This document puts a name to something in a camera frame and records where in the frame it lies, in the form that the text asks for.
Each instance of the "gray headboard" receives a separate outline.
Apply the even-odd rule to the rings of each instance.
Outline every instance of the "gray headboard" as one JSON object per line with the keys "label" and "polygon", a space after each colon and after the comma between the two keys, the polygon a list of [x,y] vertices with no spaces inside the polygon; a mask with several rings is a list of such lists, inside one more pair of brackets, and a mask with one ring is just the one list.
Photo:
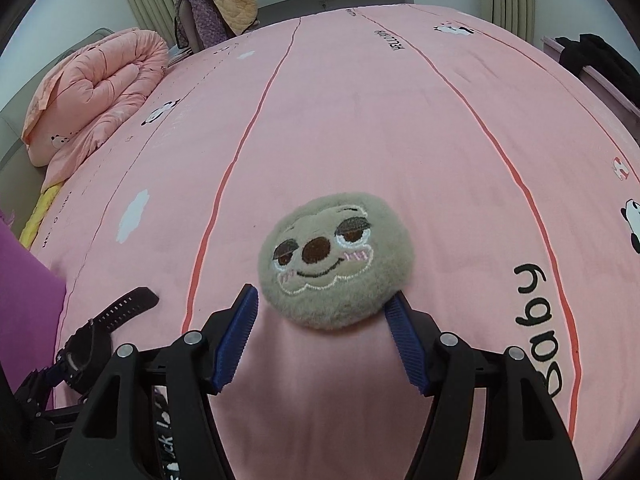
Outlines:
{"label": "gray headboard", "polygon": [[40,196],[46,168],[34,168],[27,149],[20,140],[27,108],[38,85],[57,63],[79,48],[106,38],[113,32],[100,28],[63,52],[40,70],[0,110],[0,210],[6,215],[15,212],[12,231],[19,236]]}

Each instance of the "pink bed sheet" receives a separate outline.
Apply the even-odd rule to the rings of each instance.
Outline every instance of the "pink bed sheet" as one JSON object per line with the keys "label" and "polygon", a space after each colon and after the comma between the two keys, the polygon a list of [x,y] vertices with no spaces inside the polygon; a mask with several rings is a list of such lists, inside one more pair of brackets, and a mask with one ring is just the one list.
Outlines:
{"label": "pink bed sheet", "polygon": [[[65,184],[33,252],[66,277],[59,345],[149,286],[158,306],[114,333],[147,349],[258,285],[261,243],[295,207],[381,196],[412,234],[410,303],[476,348],[523,347],[594,480],[640,417],[640,255],[620,213],[640,200],[636,170],[605,105],[510,33],[441,7],[336,10],[174,66]],[[527,305],[550,319],[527,326]],[[57,390],[58,406],[71,399]],[[388,480],[404,477],[430,402],[383,316],[322,333],[263,301],[212,405],[239,480]]]}

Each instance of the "purple cloth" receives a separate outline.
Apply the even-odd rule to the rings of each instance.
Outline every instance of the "purple cloth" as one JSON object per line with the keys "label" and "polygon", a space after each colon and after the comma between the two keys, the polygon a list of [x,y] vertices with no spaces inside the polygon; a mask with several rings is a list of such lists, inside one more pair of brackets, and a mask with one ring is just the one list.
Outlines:
{"label": "purple cloth", "polygon": [[[196,31],[204,48],[217,45],[229,39],[225,29],[225,22],[212,0],[187,0],[191,4],[193,21]],[[182,0],[175,0],[175,39],[179,48],[189,46],[189,41],[180,22],[180,4]]]}
{"label": "purple cloth", "polygon": [[53,363],[65,289],[0,221],[0,362],[13,391]]}

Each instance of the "gray plush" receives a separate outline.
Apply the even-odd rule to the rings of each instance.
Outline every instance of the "gray plush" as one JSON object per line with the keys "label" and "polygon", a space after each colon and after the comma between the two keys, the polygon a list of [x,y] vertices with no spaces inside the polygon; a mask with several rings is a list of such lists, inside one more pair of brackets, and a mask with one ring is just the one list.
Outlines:
{"label": "gray plush", "polygon": [[258,274],[283,316],[330,330],[378,312],[413,263],[409,233],[391,208],[373,195],[343,193],[283,218],[262,245]]}

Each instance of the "embroidered eye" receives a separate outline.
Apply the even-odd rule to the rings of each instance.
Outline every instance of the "embroidered eye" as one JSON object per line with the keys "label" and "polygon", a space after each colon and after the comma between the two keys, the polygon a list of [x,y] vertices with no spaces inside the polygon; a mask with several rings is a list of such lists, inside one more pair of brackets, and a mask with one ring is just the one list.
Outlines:
{"label": "embroidered eye", "polygon": [[284,270],[289,265],[298,247],[298,243],[293,239],[285,240],[276,247],[273,251],[273,265],[277,270]]}
{"label": "embroidered eye", "polygon": [[347,218],[335,230],[335,239],[339,245],[348,248],[364,245],[369,240],[371,224],[366,218]]}

